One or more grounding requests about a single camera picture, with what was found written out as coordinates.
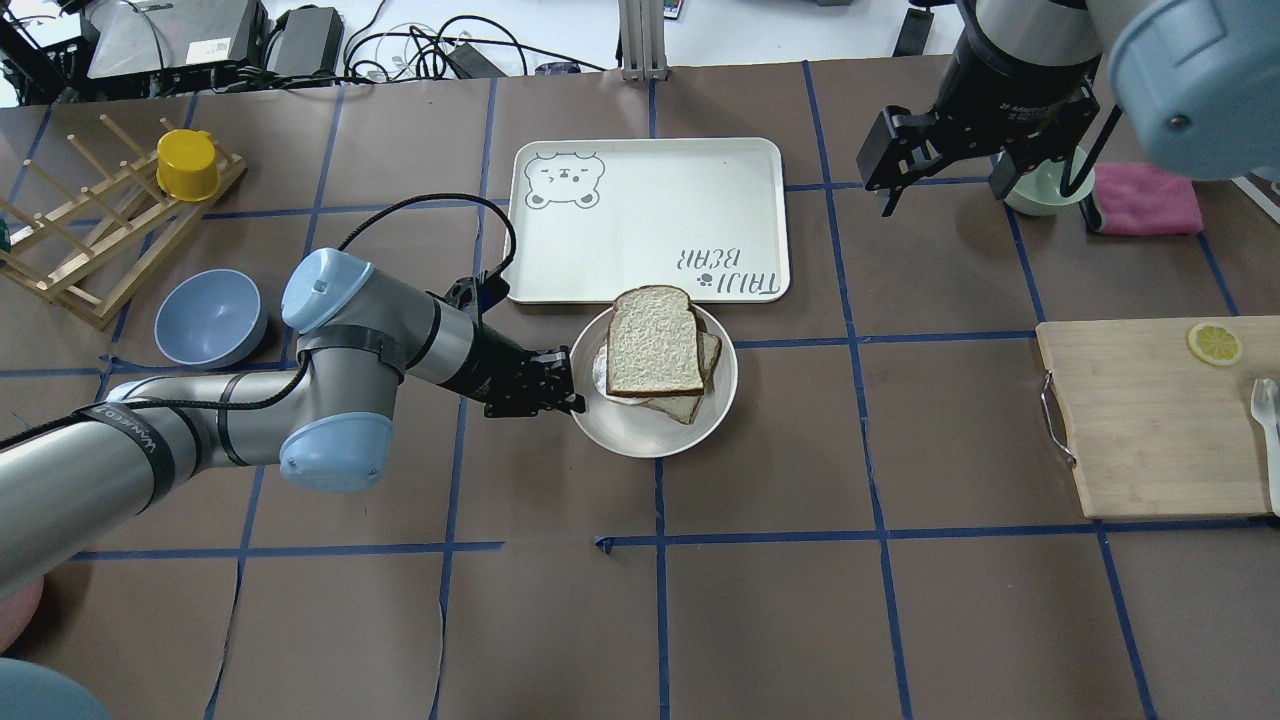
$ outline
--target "white floor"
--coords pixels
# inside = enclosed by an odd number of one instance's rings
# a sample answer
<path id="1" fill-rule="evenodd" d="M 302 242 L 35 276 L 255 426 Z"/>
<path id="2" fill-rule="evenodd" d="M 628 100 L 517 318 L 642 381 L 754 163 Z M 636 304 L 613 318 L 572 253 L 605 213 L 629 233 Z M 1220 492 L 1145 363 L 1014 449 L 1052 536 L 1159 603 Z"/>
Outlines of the white floor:
<path id="1" fill-rule="evenodd" d="M 111 4 L 119 4 L 119 0 L 93 0 L 88 12 L 100 12 Z M 262 4 L 275 18 L 303 3 L 264 0 Z M 317 4 L 338 9 L 348 37 L 367 23 L 378 8 L 376 0 Z M 12 8 L 18 17 L 58 14 L 52 0 L 13 0 Z M 726 65 L 887 56 L 893 51 L 908 8 L 906 0 L 852 0 L 850 5 L 829 8 L 818 6 L 817 0 L 685 0 L 680 19 L 664 23 L 667 63 Z M 521 44 L 605 68 L 616 65 L 616 0 L 387 0 L 370 32 L 404 31 L 408 23 L 438 28 L 458 14 L 492 18 L 506 26 Z M 936 10 L 925 51 L 951 53 L 961 27 L 955 8 Z M 483 38 L 503 37 L 497 29 L 471 20 L 451 26 L 451 35 L 453 31 L 467 31 Z M 520 74 L 520 58 L 513 49 L 485 46 L 483 51 L 503 72 Z M 380 45 L 365 45 L 356 58 L 376 59 L 394 69 L 394 56 L 411 54 L 412 49 L 403 38 L 385 38 Z M 553 58 L 530 54 L 530 69 L 549 60 Z M 0 106 L 15 104 L 13 88 L 0 82 Z"/>

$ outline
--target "wooden cutting board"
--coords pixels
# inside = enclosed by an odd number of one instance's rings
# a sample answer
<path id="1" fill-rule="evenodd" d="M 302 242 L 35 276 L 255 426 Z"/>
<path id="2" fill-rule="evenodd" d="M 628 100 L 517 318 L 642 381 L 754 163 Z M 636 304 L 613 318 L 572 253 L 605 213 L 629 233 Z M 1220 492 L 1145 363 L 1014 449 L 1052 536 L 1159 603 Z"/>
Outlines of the wooden cutting board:
<path id="1" fill-rule="evenodd" d="M 1240 338 L 1239 363 L 1190 354 L 1187 331 L 1202 320 Z M 1249 397 L 1254 379 L 1280 379 L 1280 316 L 1042 323 L 1036 336 L 1087 516 L 1271 512 Z"/>

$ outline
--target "yellow cup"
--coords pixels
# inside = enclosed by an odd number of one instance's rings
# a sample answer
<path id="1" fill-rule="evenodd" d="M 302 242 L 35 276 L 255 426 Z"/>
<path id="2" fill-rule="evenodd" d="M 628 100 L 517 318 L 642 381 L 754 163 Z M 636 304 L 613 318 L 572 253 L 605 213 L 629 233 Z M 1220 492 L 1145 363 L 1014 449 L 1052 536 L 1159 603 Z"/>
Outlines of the yellow cup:
<path id="1" fill-rule="evenodd" d="M 156 155 L 160 190 L 187 202 L 200 202 L 218 192 L 218 152 L 207 132 L 172 129 L 160 138 Z"/>

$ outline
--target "light blue joint cover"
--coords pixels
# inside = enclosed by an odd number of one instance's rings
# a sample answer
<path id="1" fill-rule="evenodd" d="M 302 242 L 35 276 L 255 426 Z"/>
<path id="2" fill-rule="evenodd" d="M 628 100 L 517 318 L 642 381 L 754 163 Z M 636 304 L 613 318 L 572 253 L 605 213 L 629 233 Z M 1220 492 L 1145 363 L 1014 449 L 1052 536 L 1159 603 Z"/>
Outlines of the light blue joint cover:
<path id="1" fill-rule="evenodd" d="M 291 328 L 306 334 L 337 315 L 371 274 L 372 263 L 321 247 L 293 270 L 280 300 L 280 314 Z"/>
<path id="2" fill-rule="evenodd" d="M 0 657 L 0 717 L 111 720 L 102 703 L 67 675 L 8 657 Z"/>
<path id="3" fill-rule="evenodd" d="M 280 474 L 308 489 L 360 492 L 383 477 L 392 421 L 378 413 L 343 413 L 293 432 L 280 446 Z"/>
<path id="4" fill-rule="evenodd" d="M 1111 85 L 1157 165 L 1224 179 L 1280 163 L 1277 5 L 1155 0 L 1120 32 Z"/>
<path id="5" fill-rule="evenodd" d="M 152 378 L 145 378 L 145 379 L 141 379 L 141 380 L 129 380 L 127 383 L 120 383 L 118 387 L 111 388 L 111 392 L 106 393 L 106 397 L 104 400 L 106 402 L 119 402 L 119 401 L 127 398 L 129 396 L 129 393 L 133 392 L 133 388 L 138 387 L 140 384 L 142 384 L 142 383 L 145 383 L 145 382 L 147 382 L 150 379 L 152 379 Z"/>

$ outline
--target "pink cloth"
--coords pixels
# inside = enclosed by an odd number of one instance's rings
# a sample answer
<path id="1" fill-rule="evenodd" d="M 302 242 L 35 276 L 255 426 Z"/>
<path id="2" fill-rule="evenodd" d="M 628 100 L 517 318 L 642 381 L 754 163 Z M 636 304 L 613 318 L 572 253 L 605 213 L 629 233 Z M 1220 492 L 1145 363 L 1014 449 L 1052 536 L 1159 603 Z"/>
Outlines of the pink cloth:
<path id="1" fill-rule="evenodd" d="M 1100 163 L 1093 201 L 1103 234 L 1194 234 L 1204 229 L 1192 181 L 1139 163 Z"/>

